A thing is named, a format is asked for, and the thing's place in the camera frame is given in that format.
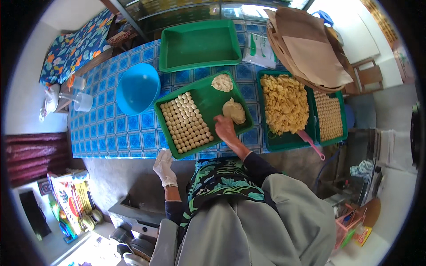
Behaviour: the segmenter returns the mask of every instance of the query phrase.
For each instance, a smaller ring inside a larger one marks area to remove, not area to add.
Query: maroon curtain
[[[7,170],[13,187],[65,173],[69,166],[66,133],[6,136]]]

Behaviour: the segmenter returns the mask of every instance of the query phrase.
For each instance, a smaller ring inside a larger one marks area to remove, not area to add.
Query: blue plastic bowl
[[[150,64],[129,68],[117,86],[117,104],[123,113],[137,115],[147,110],[160,94],[160,78]]]

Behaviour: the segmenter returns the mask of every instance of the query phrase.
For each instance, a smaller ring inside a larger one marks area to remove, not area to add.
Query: concrete floor
[[[261,154],[279,171],[304,182],[312,188],[321,167],[324,165],[312,148]],[[73,159],[72,167],[86,168],[90,173],[89,186],[95,205],[108,215],[108,209],[128,193],[134,202],[146,210],[164,212],[164,190],[157,174],[153,171],[154,159]],[[335,166],[328,165],[323,178],[334,177]],[[195,171],[195,161],[174,161],[181,197],[185,198],[185,187]]]

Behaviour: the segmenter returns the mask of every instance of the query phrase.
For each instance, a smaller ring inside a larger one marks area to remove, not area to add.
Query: white glove
[[[163,183],[162,186],[178,186],[176,182],[176,174],[170,169],[172,165],[172,153],[169,149],[162,148],[157,156],[154,164],[154,171],[158,174]]]

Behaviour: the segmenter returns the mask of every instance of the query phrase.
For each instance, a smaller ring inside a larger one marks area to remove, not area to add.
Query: patterned tablecloth
[[[257,25],[236,25],[238,42],[243,50],[246,32],[266,36],[266,27]],[[174,73],[158,70],[160,41],[156,40],[124,52],[84,75],[87,79],[85,93],[93,95],[93,107],[87,112],[75,112],[71,108],[69,128],[74,158],[155,158],[161,148],[167,147],[163,131],[150,108],[143,114],[128,116],[119,109],[115,91],[124,72],[137,63],[149,63],[160,74],[160,97],[193,81],[222,70],[229,70],[244,96],[254,128],[239,136],[240,140],[256,153],[267,153],[261,123],[256,74],[262,67],[242,62],[236,66],[217,66],[191,69]],[[278,70],[285,70],[279,64]],[[234,156],[226,146],[219,143],[184,160]]]

